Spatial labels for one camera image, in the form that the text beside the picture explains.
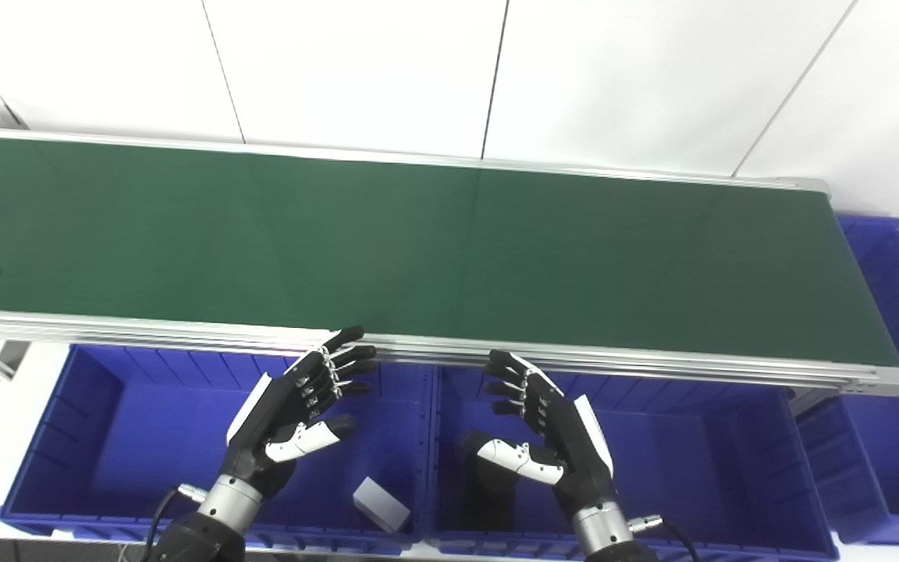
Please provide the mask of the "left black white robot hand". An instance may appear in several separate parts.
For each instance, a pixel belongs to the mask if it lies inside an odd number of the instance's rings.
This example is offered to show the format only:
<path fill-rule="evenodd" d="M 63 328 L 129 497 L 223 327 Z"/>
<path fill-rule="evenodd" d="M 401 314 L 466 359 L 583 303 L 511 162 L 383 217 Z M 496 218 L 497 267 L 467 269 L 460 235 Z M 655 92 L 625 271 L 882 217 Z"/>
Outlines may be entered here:
<path fill-rule="evenodd" d="M 354 380 L 377 368 L 377 350 L 360 345 L 363 337 L 360 326 L 336 331 L 284 374 L 263 376 L 229 427 L 219 474 L 268 501 L 289 482 L 297 460 L 356 431 L 353 414 L 327 418 L 325 413 L 343 397 L 371 391 L 367 382 Z"/>

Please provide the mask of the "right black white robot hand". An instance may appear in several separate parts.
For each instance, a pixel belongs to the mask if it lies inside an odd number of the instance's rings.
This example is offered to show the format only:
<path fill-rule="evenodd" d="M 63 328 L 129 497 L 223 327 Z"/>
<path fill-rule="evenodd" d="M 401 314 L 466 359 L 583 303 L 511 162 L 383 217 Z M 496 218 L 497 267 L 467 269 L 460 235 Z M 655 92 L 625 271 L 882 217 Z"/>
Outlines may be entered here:
<path fill-rule="evenodd" d="M 493 414 L 527 425 L 542 445 L 470 430 L 464 449 L 510 474 L 549 485 L 565 518 L 614 505 L 613 455 L 588 398 L 567 397 L 535 364 L 506 350 L 492 350 L 485 363 L 492 380 L 484 391 L 496 396 Z"/>

